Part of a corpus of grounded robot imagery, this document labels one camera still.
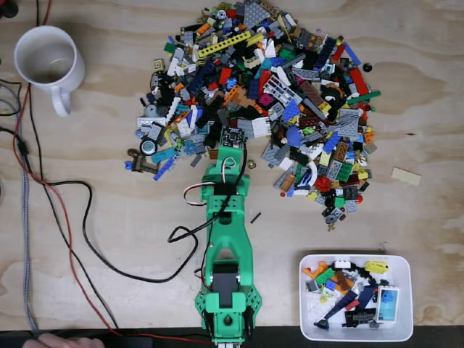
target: wooden table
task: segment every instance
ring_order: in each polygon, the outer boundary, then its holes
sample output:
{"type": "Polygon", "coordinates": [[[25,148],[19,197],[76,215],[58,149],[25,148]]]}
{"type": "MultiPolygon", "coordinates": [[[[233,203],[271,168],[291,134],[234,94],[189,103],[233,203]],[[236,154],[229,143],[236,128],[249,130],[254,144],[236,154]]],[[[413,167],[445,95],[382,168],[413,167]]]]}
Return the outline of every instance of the wooden table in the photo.
{"type": "MultiPolygon", "coordinates": [[[[50,25],[65,29],[86,62],[86,79],[72,94],[72,115],[57,117],[47,95],[34,88],[34,112],[46,177],[82,178],[94,188],[88,221],[91,240],[116,266],[162,278],[178,267],[193,242],[170,245],[178,224],[196,226],[202,208],[183,203],[182,190],[198,182],[208,160],[190,160],[155,183],[149,174],[124,170],[126,150],[137,146],[138,101],[148,91],[152,60],[169,35],[193,24],[211,0],[54,1],[50,25]]],[[[418,325],[464,324],[464,98],[463,20],[458,0],[287,1],[284,8],[308,30],[343,35],[364,62],[382,97],[370,117],[378,150],[370,157],[373,180],[355,215],[327,232],[321,206],[304,197],[282,199],[272,188],[281,174],[260,159],[265,139],[249,142],[252,184],[246,201],[247,230],[254,250],[254,278],[263,298],[257,325],[299,325],[298,263],[315,250],[385,248],[406,257],[413,272],[414,319],[418,325]],[[422,175],[419,186],[390,178],[400,167],[422,175]]],[[[34,1],[22,1],[13,20],[0,21],[0,77],[17,80],[12,62],[17,39],[33,27],[34,1]]],[[[13,126],[0,119],[0,125],[13,126]]],[[[30,120],[24,137],[37,151],[30,120]]],[[[0,328],[26,329],[22,306],[20,171],[11,137],[0,135],[0,328]]],[[[149,284],[104,267],[85,245],[81,220],[87,192],[60,188],[72,223],[75,251],[122,327],[198,326],[194,297],[200,283],[192,262],[173,281],[149,284]]],[[[99,319],[70,274],[68,251],[46,201],[31,184],[33,309],[41,328],[96,328],[99,319]]],[[[199,234],[204,246],[204,234],[199,234]]]]}

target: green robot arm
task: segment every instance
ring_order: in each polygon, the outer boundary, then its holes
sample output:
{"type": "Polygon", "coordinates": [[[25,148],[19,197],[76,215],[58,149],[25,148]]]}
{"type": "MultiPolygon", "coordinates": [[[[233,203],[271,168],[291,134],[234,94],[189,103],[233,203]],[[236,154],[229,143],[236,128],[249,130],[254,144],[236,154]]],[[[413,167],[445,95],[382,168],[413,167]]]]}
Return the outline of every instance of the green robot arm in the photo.
{"type": "Polygon", "coordinates": [[[224,128],[217,162],[207,168],[202,179],[216,184],[200,191],[200,198],[207,202],[207,220],[220,215],[208,226],[204,284],[195,305],[203,327],[218,344],[240,345],[250,339],[261,307],[261,297],[253,285],[252,246],[244,225],[249,176],[240,176],[243,155],[243,131],[224,128]],[[231,197],[222,210],[228,195],[231,197]]]}

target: lego brick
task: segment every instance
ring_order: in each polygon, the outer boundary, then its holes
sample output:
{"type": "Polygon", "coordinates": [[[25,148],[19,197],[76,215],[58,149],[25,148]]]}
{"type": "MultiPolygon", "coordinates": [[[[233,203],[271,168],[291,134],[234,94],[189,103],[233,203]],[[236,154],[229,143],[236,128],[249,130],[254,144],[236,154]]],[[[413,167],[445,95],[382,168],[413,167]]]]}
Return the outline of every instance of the lego brick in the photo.
{"type": "Polygon", "coordinates": [[[319,57],[316,59],[314,66],[318,69],[324,66],[327,59],[330,57],[332,51],[334,50],[336,40],[334,38],[326,37],[324,46],[319,52],[319,57]]]}
{"type": "Polygon", "coordinates": [[[253,134],[255,138],[270,135],[269,117],[260,117],[252,121],[253,134]]]}
{"type": "Polygon", "coordinates": [[[245,2],[244,24],[248,29],[253,28],[269,17],[269,12],[254,1],[245,2]]]}
{"type": "Polygon", "coordinates": [[[285,86],[276,76],[271,76],[264,85],[264,89],[266,93],[272,94],[272,96],[282,102],[283,105],[287,105],[292,99],[297,104],[302,101],[302,98],[298,94],[285,86]]]}
{"type": "Polygon", "coordinates": [[[333,132],[330,138],[326,141],[323,147],[323,151],[328,154],[332,152],[336,144],[339,142],[340,136],[337,132],[333,132]]]}
{"type": "Polygon", "coordinates": [[[303,80],[309,80],[309,81],[320,81],[320,76],[318,71],[313,71],[313,70],[305,70],[305,69],[298,69],[296,67],[293,67],[291,71],[298,76],[299,78],[303,80]]]}
{"type": "Polygon", "coordinates": [[[356,212],[357,211],[357,205],[356,205],[356,201],[349,201],[349,200],[346,200],[345,201],[345,208],[346,208],[346,211],[351,214],[353,212],[356,212]]]}
{"type": "Polygon", "coordinates": [[[343,162],[345,160],[345,156],[347,155],[347,151],[348,151],[348,144],[344,143],[343,141],[339,141],[336,145],[333,158],[339,162],[343,162]]]}
{"type": "Polygon", "coordinates": [[[343,162],[341,164],[339,173],[336,176],[336,179],[346,182],[349,178],[349,175],[352,172],[352,169],[353,169],[353,165],[351,163],[343,162]]]}
{"type": "Polygon", "coordinates": [[[272,146],[270,143],[268,143],[261,155],[261,158],[263,158],[265,161],[268,161],[272,165],[279,165],[281,161],[278,161],[275,158],[278,150],[280,149],[277,146],[272,146]]]}
{"type": "Polygon", "coordinates": [[[381,95],[380,91],[374,91],[374,92],[370,92],[368,94],[364,94],[364,95],[356,97],[356,98],[350,98],[350,99],[347,100],[347,103],[348,103],[348,105],[352,105],[352,104],[362,102],[364,100],[368,100],[370,98],[373,98],[375,96],[380,96],[380,95],[381,95]]]}
{"type": "Polygon", "coordinates": [[[394,167],[393,172],[391,173],[391,177],[393,179],[398,179],[400,181],[404,181],[405,183],[410,183],[411,185],[416,185],[418,186],[419,183],[421,183],[421,176],[407,172],[406,170],[399,169],[394,167]]]}
{"type": "Polygon", "coordinates": [[[336,160],[332,160],[328,168],[327,178],[334,180],[341,169],[341,163],[336,160]]]}
{"type": "Polygon", "coordinates": [[[245,41],[248,38],[251,38],[252,34],[249,31],[245,31],[243,33],[240,33],[238,35],[235,35],[231,38],[227,38],[224,41],[218,42],[214,45],[211,45],[210,47],[207,47],[205,49],[199,49],[197,54],[198,57],[204,58],[206,56],[209,56],[210,54],[213,54],[217,51],[221,51],[223,49],[226,49],[229,46],[235,45],[238,42],[245,41]]]}
{"type": "Polygon", "coordinates": [[[349,71],[351,79],[355,82],[357,92],[362,96],[369,93],[368,87],[366,86],[363,76],[361,75],[360,70],[355,67],[349,71]]]}
{"type": "Polygon", "coordinates": [[[356,196],[357,196],[357,187],[356,186],[345,186],[343,188],[343,197],[347,201],[356,200],[356,196]]]}
{"type": "Polygon", "coordinates": [[[348,45],[348,43],[344,42],[342,45],[344,46],[345,52],[348,53],[349,57],[353,61],[353,64],[354,65],[360,65],[361,61],[357,58],[356,54],[353,52],[353,50],[348,45]]]}
{"type": "Polygon", "coordinates": [[[243,120],[239,118],[237,120],[237,127],[244,130],[245,138],[248,138],[248,139],[254,138],[252,121],[243,120]]]}

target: white plastic bin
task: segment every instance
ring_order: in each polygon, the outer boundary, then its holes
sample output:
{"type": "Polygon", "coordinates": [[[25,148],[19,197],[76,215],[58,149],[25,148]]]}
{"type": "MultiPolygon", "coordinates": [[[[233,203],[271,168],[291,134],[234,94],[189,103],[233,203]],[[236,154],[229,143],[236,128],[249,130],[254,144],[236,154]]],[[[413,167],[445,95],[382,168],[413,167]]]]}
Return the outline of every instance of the white plastic bin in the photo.
{"type": "Polygon", "coordinates": [[[411,271],[404,257],[394,255],[361,255],[361,254],[314,254],[303,257],[299,263],[299,325],[304,337],[312,341],[351,341],[351,342],[400,342],[407,341],[413,334],[413,290],[411,271]],[[399,287],[399,303],[395,323],[381,324],[380,328],[369,328],[360,325],[357,328],[343,328],[344,312],[341,310],[329,319],[330,328],[324,330],[310,322],[307,315],[306,282],[310,277],[302,272],[303,268],[312,270],[318,267],[319,261],[331,265],[334,261],[350,261],[363,267],[366,261],[386,262],[389,269],[384,274],[371,273],[377,280],[386,279],[392,286],[399,287]]]}

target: green lego brick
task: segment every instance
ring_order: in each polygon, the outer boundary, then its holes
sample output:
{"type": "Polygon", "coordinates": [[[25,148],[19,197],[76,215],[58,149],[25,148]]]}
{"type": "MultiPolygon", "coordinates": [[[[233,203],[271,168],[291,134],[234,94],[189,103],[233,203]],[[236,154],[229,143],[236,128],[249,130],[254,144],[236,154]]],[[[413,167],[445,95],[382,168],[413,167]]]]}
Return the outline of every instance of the green lego brick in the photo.
{"type": "Polygon", "coordinates": [[[334,275],[334,270],[331,268],[327,268],[320,275],[316,277],[315,279],[316,283],[318,283],[318,285],[322,285],[327,281],[327,279],[329,279],[333,275],[334,275]]]}
{"type": "Polygon", "coordinates": [[[335,197],[335,207],[341,208],[345,205],[345,198],[335,197]]]}
{"type": "Polygon", "coordinates": [[[300,163],[298,163],[297,165],[297,174],[295,175],[296,178],[295,178],[295,182],[299,182],[299,179],[302,178],[302,165],[300,163]]]}
{"type": "Polygon", "coordinates": [[[283,47],[279,52],[278,55],[285,60],[290,60],[295,58],[295,52],[293,52],[291,49],[287,49],[286,47],[283,47]]]}
{"type": "Polygon", "coordinates": [[[381,95],[380,91],[374,91],[374,92],[364,94],[362,96],[357,96],[356,98],[348,99],[347,103],[348,105],[351,105],[354,103],[362,102],[363,100],[366,100],[366,99],[373,98],[374,96],[380,96],[380,95],[381,95]]]}
{"type": "Polygon", "coordinates": [[[167,42],[167,43],[165,44],[165,52],[174,53],[174,51],[175,51],[175,44],[174,44],[174,43],[167,42]]]}
{"type": "Polygon", "coordinates": [[[339,173],[336,175],[336,179],[346,183],[348,181],[352,169],[353,165],[351,163],[343,162],[341,164],[339,173]]]}

